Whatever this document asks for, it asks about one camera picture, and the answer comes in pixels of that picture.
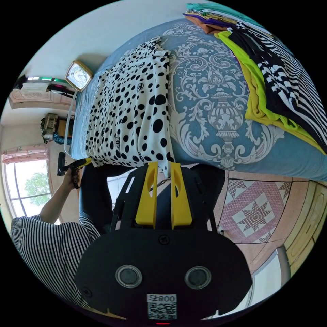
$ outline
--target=pink curtain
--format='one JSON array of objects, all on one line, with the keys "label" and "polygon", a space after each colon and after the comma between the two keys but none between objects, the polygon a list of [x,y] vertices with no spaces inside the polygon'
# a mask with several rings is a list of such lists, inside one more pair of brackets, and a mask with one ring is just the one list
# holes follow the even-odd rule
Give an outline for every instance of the pink curtain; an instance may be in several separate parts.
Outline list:
[{"label": "pink curtain", "polygon": [[2,152],[2,162],[6,165],[38,160],[48,160],[48,149],[45,144],[20,146]]}]

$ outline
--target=sticker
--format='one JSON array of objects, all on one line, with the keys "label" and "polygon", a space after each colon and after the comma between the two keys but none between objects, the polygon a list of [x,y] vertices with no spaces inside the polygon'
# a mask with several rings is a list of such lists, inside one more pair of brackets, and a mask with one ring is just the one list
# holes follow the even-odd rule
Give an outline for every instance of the sticker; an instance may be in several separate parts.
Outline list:
[{"label": "sticker", "polygon": [[147,294],[146,301],[149,319],[177,319],[176,294]]}]

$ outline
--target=black and white striped shirt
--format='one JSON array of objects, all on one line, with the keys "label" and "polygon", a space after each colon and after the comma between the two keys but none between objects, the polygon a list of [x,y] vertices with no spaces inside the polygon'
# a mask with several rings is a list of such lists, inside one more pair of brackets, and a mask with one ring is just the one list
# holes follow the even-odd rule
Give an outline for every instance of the black and white striped shirt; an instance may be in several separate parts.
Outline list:
[{"label": "black and white striped shirt", "polygon": [[238,22],[229,37],[247,53],[265,79],[267,109],[294,121],[327,153],[327,111],[301,63],[277,40]]},{"label": "black and white striped shirt", "polygon": [[81,307],[89,305],[74,278],[83,253],[98,237],[86,218],[79,224],[53,225],[37,215],[15,218],[11,224],[11,238],[29,269],[54,294]]}]

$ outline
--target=bed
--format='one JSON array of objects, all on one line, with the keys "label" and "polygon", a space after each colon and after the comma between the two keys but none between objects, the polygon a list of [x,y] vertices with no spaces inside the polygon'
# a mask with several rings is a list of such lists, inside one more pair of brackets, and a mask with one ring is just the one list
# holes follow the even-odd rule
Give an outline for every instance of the bed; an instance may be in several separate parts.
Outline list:
[{"label": "bed", "polygon": [[73,159],[87,157],[85,139],[97,77],[157,36],[160,46],[171,51],[168,109],[176,162],[327,181],[327,156],[278,127],[245,119],[249,90],[238,60],[221,40],[185,18],[136,35],[103,62],[77,97],[69,149]]}]

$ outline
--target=black pants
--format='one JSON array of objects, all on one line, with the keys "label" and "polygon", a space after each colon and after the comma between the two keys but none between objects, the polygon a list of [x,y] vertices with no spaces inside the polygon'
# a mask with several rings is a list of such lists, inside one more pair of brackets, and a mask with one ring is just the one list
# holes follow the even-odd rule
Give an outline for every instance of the black pants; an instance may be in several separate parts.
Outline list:
[{"label": "black pants", "polygon": [[[103,165],[94,168],[92,164],[84,168],[79,193],[80,217],[88,218],[103,234],[102,227],[112,220],[112,199],[107,177],[124,174],[131,168],[119,165]],[[214,209],[225,183],[225,171],[210,165],[198,164],[191,170],[197,171],[208,193],[208,205]],[[171,229],[171,188],[170,185],[157,197],[156,229]]]}]

